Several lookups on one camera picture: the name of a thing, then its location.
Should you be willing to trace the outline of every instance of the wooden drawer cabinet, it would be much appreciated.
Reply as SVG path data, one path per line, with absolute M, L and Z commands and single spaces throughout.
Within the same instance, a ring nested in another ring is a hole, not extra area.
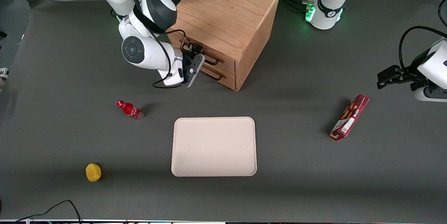
M 278 0 L 181 0 L 177 23 L 187 41 L 203 46 L 202 71 L 239 91 L 270 38 Z M 179 47 L 181 33 L 169 34 Z

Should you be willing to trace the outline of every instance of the drawer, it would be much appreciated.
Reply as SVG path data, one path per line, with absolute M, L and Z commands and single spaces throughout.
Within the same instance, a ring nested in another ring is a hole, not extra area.
M 205 55 L 206 60 L 206 62 L 203 63 L 204 66 L 234 77 L 235 63 L 233 60 L 229 60 L 222 56 L 214 56 L 212 53 L 208 53 L 205 50 L 203 50 L 203 54 Z
M 172 43 L 176 47 L 180 47 L 180 44 L 182 43 L 183 36 L 178 34 L 170 34 L 169 39 L 172 40 Z M 194 42 L 196 44 L 200 44 L 200 42 L 196 42 L 193 39 L 186 38 L 184 49 L 188 48 L 189 42 Z M 224 73 L 226 75 L 229 75 L 231 77 L 235 76 L 235 62 L 234 60 L 230 60 L 229 58 L 225 57 L 221 53 L 216 52 L 214 49 L 208 48 L 206 45 L 203 46 L 203 54 L 205 55 L 206 62 L 203 63 L 203 65 L 208 66 L 208 69 L 217 70 L 218 72 Z
M 218 79 L 220 76 L 222 76 L 222 78 L 217 82 L 232 89 L 232 90 L 235 89 L 236 83 L 234 81 L 233 76 L 229 76 L 227 74 L 221 73 L 220 71 L 210 69 L 210 67 L 206 66 L 206 65 L 202 66 L 201 71 L 209 74 L 210 76 L 212 76 L 216 79 Z

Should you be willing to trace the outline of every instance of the white tray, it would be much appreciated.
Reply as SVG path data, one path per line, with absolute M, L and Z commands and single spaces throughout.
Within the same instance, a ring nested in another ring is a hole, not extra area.
M 174 124 L 175 176 L 252 176 L 256 173 L 251 117 L 179 118 Z

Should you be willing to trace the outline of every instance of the drawer handle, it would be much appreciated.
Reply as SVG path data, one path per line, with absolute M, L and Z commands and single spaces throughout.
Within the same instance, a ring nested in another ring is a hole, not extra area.
M 217 81 L 217 82 L 220 81 L 222 79 L 222 77 L 224 77 L 223 75 L 220 75 L 219 78 L 216 78 L 216 77 L 214 77 L 212 75 L 209 75 L 209 74 L 207 74 L 207 73 L 205 73 L 203 71 L 200 71 L 200 73 L 206 75 L 207 77 L 209 77 L 209 78 L 211 78 L 211 79 L 213 79 L 214 81 Z
M 217 59 L 214 63 L 210 62 L 209 60 L 205 60 L 205 62 L 211 66 L 216 66 L 219 63 L 219 59 Z

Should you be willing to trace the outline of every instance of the gray tabletop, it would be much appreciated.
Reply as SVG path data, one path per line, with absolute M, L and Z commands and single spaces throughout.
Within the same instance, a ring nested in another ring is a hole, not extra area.
M 441 0 L 348 0 L 318 31 L 279 3 L 271 38 L 240 92 L 205 76 L 158 90 L 157 71 L 128 64 L 105 1 L 32 1 L 32 15 L 0 96 L 2 219 L 73 200 L 84 219 L 447 222 L 447 114 L 409 85 L 376 88 L 414 25 L 445 31 Z M 438 36 L 414 31 L 407 63 Z M 371 98 L 350 135 L 328 133 L 349 100 Z M 140 122 L 116 107 L 141 107 Z M 176 178 L 174 121 L 250 116 L 257 173 Z M 104 179 L 91 183 L 85 166 Z M 74 219 L 60 206 L 47 218 Z

